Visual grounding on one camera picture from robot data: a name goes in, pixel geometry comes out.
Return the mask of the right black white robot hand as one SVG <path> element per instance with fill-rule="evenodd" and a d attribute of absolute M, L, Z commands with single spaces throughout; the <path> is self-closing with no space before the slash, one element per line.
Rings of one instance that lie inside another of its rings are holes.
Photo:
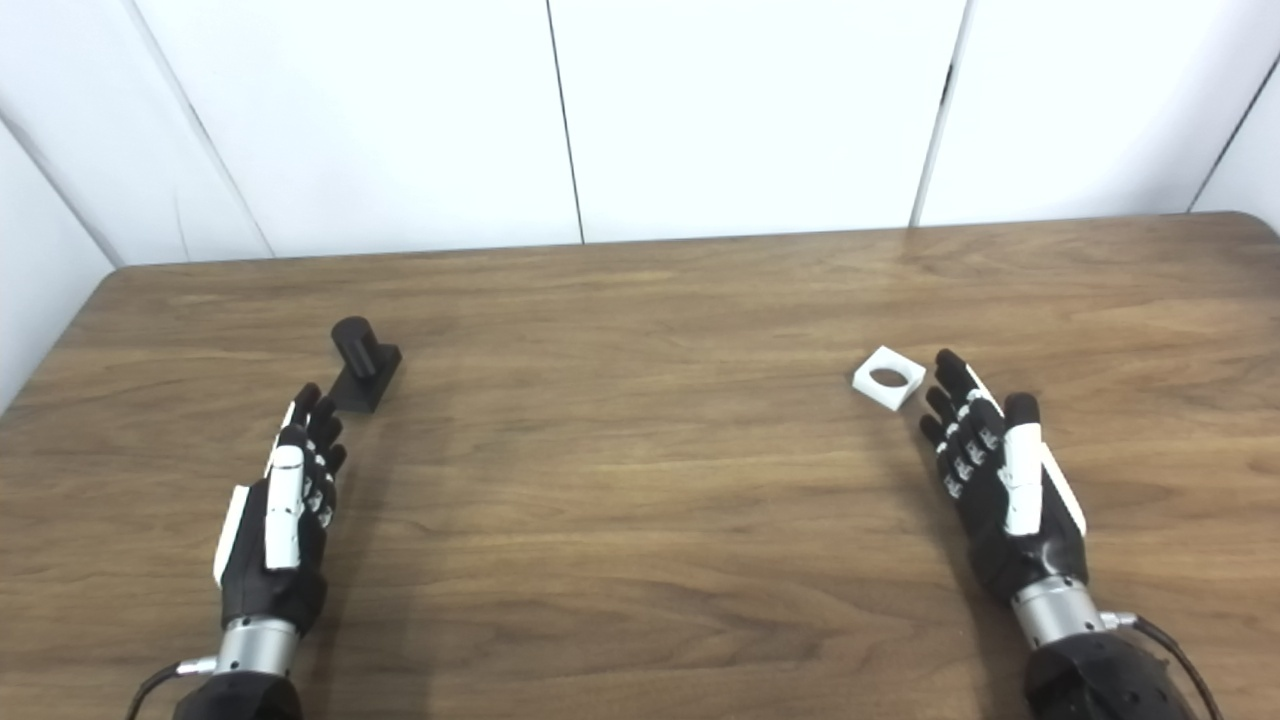
<path fill-rule="evenodd" d="M 1010 602 L 1051 577 L 1087 582 L 1087 523 L 1044 442 L 1039 400 L 1028 392 L 996 400 L 960 355 L 942 348 L 925 402 L 919 428 L 978 584 Z"/>

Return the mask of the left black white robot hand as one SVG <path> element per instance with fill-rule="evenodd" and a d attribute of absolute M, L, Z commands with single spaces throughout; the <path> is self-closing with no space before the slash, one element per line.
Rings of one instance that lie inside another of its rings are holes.
<path fill-rule="evenodd" d="M 237 486 L 212 568 L 220 624 L 275 618 L 307 634 L 323 612 L 328 528 L 347 460 L 332 398 L 305 384 L 287 406 L 262 478 Z"/>

